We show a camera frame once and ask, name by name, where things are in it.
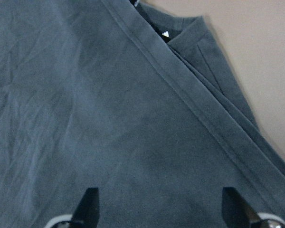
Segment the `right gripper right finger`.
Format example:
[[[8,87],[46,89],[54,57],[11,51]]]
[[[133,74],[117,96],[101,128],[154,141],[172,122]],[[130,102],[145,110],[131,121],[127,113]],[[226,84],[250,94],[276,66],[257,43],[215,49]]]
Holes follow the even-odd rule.
[[[222,190],[222,218],[228,228],[260,228],[262,219],[233,187]]]

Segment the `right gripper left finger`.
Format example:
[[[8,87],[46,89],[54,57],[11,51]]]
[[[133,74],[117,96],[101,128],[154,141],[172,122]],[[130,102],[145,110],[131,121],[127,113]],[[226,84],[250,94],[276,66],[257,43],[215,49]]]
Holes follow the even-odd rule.
[[[71,228],[96,228],[100,218],[99,189],[86,189],[70,220]]]

